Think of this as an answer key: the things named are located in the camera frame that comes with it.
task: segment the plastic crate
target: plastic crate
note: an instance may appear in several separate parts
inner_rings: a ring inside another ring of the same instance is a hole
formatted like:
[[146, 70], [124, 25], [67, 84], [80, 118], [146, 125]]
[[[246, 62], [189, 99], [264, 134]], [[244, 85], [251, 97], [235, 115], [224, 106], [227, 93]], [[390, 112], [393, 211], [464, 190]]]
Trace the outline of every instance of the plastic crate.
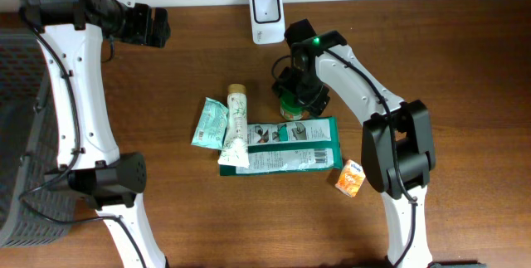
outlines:
[[[39, 101], [40, 110], [35, 111]], [[56, 168], [58, 132], [46, 64], [35, 37], [0, 30], [0, 246], [39, 246], [70, 230], [42, 220], [18, 201]], [[76, 200], [41, 190], [25, 197], [39, 212], [71, 220]]]

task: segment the green lid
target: green lid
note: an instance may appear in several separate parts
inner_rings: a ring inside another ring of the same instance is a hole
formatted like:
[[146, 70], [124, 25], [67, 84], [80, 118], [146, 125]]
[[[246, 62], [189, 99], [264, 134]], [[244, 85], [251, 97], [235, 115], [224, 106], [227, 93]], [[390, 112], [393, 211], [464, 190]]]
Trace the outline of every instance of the green lid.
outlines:
[[292, 114], [300, 114], [303, 112], [302, 106], [298, 106], [295, 103], [295, 97], [286, 91], [280, 96], [280, 105], [285, 111]]

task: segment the barcode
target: barcode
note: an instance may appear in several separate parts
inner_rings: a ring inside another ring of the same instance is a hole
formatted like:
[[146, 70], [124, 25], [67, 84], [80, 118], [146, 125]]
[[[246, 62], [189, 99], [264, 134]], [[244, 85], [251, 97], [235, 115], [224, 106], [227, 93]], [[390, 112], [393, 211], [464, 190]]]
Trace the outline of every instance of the barcode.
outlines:
[[326, 149], [314, 149], [315, 163], [326, 163]]

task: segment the teal packet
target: teal packet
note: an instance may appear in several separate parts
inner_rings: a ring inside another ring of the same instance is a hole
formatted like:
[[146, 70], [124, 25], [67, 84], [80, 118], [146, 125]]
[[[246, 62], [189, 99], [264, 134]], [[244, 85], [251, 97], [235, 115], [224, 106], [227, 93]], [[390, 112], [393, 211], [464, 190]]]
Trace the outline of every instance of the teal packet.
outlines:
[[207, 98], [193, 135], [192, 145], [221, 150], [227, 129], [228, 112], [229, 109], [221, 102]]
[[342, 168], [334, 117], [249, 124], [249, 168], [220, 165], [222, 176], [297, 173]]

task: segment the plastic tube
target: plastic tube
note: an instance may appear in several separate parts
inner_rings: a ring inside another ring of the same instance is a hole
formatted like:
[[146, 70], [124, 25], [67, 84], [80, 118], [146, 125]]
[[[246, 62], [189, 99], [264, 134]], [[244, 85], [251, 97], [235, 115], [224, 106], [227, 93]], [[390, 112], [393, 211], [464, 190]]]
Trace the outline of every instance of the plastic tube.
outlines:
[[223, 150], [217, 162], [222, 165], [248, 168], [246, 87], [238, 84], [229, 85], [228, 91], [229, 121]]

